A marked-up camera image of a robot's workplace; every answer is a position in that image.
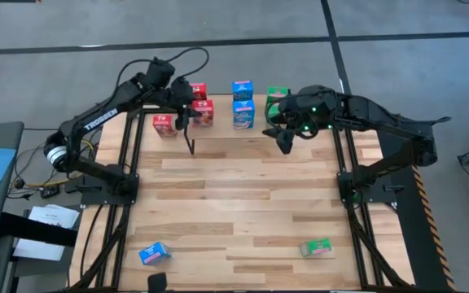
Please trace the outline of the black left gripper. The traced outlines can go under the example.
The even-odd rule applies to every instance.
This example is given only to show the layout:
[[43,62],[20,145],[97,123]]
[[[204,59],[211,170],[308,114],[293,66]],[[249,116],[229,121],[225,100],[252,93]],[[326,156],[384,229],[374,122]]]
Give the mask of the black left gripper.
[[185,77],[176,78],[166,90],[165,106],[177,109],[176,130],[186,129],[190,118],[201,116],[200,112],[189,108],[194,100],[192,86]]

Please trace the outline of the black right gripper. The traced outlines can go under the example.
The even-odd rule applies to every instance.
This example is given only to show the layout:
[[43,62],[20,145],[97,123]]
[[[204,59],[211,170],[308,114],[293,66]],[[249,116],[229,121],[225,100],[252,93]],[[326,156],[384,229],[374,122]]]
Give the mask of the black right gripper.
[[323,85],[310,85],[297,94],[289,94],[278,102],[278,128],[262,133],[276,138],[284,155],[291,152],[294,133],[325,130],[335,127],[339,94]]

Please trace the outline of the red Froot Loops cereal box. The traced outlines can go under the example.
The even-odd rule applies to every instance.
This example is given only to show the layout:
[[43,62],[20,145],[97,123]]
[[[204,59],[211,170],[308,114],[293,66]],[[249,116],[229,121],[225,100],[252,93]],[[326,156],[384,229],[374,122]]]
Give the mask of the red Froot Loops cereal box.
[[178,135],[172,115],[154,115],[152,125],[160,138],[176,138]]
[[206,83],[190,83],[192,93],[196,100],[207,99],[207,84]]
[[213,125],[214,106],[212,100],[195,100],[191,108],[199,113],[193,118],[194,127],[210,127]]

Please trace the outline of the blue Rice Krispies cereal box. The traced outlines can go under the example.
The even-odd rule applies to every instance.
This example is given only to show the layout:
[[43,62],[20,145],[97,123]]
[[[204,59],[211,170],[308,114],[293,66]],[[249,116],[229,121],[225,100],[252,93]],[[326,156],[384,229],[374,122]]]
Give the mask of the blue Rice Krispies cereal box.
[[255,103],[252,99],[233,102],[235,129],[251,129],[254,125]]
[[169,247],[162,242],[153,243],[151,246],[142,249],[139,253],[143,265],[156,265],[163,260],[170,258]]
[[231,84],[233,100],[244,101],[250,100],[253,96],[253,84],[252,81],[233,81]]

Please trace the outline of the black power adapter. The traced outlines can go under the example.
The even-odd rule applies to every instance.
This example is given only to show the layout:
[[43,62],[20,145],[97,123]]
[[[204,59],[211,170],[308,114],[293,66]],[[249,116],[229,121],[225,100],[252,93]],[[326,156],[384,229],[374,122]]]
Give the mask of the black power adapter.
[[42,199],[49,199],[60,193],[60,187],[59,185],[43,186],[39,189],[39,193]]

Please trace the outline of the white paper sheet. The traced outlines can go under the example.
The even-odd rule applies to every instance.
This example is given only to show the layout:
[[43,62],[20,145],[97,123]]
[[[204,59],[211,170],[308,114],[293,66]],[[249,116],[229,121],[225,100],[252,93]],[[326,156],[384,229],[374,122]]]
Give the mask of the white paper sheet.
[[44,207],[33,207],[28,215],[28,219],[71,229],[75,225],[79,214],[78,211],[70,208],[48,204]]
[[64,246],[49,244],[28,239],[19,239],[13,256],[39,259],[39,260],[61,260]]

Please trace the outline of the small black rounded object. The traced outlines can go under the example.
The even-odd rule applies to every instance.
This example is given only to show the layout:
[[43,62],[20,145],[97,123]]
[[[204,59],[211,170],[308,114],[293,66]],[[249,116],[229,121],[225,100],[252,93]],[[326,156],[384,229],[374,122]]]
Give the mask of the small black rounded object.
[[166,273],[154,273],[147,278],[148,293],[166,293],[167,285]]

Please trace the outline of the black hazard-striped floor mat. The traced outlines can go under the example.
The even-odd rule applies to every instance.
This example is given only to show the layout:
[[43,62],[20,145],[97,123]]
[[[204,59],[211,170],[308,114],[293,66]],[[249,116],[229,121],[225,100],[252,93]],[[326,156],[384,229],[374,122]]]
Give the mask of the black hazard-striped floor mat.
[[404,187],[396,194],[397,215],[415,285],[430,290],[456,291],[418,167],[409,165],[391,173],[390,178],[394,185]]

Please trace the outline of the wooden shelf black metal frame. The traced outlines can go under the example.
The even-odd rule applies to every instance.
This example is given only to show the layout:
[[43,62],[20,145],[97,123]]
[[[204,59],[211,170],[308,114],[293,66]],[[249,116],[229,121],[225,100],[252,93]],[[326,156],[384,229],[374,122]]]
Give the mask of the wooden shelf black metal frame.
[[272,138],[262,131],[269,128],[264,116],[266,96],[254,96],[255,116],[251,129],[235,129],[233,125],[233,101],[228,94],[211,94],[214,117],[210,127],[190,126],[187,136],[192,156],[200,159],[261,159],[281,157]]

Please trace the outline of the black aluminium table frame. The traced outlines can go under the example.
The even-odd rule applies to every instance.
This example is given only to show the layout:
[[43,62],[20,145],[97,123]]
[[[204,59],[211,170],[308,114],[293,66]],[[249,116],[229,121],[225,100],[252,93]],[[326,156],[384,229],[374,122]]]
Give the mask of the black aluminium table frame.
[[[386,281],[368,252],[356,262],[336,181],[350,160],[331,132],[261,159],[195,158],[186,140],[160,138],[147,116],[141,142],[129,145],[140,189],[119,277],[109,259],[99,284],[143,290],[158,272],[175,291],[357,289]],[[321,238],[331,251],[301,255],[302,243]],[[172,256],[143,265],[138,253],[156,242]]]

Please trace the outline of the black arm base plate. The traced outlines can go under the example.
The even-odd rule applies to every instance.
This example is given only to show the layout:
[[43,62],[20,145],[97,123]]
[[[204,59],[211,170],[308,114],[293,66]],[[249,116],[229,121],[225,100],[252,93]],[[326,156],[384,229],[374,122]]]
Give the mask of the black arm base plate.
[[77,190],[83,205],[129,205],[136,202],[138,184],[138,174],[127,174],[112,183],[85,175]]
[[340,198],[352,203],[391,203],[396,201],[398,186],[392,183],[390,176],[380,177],[371,185],[356,185],[351,173],[338,173],[337,183]]

